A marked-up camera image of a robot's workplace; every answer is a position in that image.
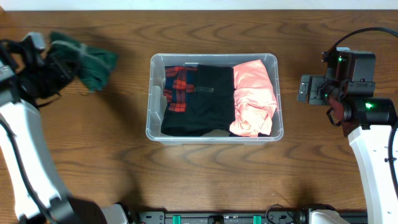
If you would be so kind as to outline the dark green garment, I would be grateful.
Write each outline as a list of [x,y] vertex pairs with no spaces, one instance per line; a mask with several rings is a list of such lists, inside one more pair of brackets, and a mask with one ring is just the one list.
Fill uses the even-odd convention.
[[66,34],[51,32],[50,50],[62,60],[77,64],[77,77],[89,91],[101,91],[115,70],[119,55],[99,47],[92,47]]

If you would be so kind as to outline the pink garment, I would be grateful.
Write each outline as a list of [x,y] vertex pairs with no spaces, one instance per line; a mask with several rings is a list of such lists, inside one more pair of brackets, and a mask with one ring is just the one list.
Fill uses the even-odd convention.
[[253,60],[233,70],[235,120],[229,131],[238,136],[269,135],[278,102],[265,65]]

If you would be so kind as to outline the black garment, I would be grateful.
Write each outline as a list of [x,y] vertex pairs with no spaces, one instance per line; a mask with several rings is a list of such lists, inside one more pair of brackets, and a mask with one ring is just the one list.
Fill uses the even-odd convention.
[[231,120],[195,119],[187,113],[166,111],[160,132],[174,137],[200,137],[216,129],[228,130],[231,123]]
[[233,68],[198,65],[187,113],[205,129],[228,131],[235,120]]

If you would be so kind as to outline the red plaid shirt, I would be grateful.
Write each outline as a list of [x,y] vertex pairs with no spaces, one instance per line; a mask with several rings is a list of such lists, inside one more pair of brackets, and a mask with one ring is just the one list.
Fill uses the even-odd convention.
[[163,95],[167,100],[167,109],[176,113],[187,110],[188,99],[195,90],[196,67],[166,66]]

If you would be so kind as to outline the dark navy garment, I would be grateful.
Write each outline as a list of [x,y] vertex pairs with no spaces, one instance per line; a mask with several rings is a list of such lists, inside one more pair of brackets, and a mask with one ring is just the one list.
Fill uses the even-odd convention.
[[243,133],[243,134],[230,133],[229,137],[250,137],[250,138],[265,137],[265,138],[268,138],[270,136],[267,134],[263,134],[263,133]]

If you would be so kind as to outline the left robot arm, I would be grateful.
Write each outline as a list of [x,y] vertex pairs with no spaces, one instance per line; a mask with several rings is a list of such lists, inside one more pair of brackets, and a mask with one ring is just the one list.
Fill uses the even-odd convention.
[[47,148],[37,99],[59,95],[79,63],[53,52],[30,33],[1,41],[1,150],[14,189],[19,223],[107,223],[94,202],[78,199],[60,179]]

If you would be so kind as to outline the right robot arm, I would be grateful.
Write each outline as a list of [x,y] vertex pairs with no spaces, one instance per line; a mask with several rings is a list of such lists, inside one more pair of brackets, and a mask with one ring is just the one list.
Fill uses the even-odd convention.
[[376,56],[336,48],[323,53],[325,75],[303,75],[297,99],[328,106],[358,163],[368,223],[397,223],[397,110],[374,96]]

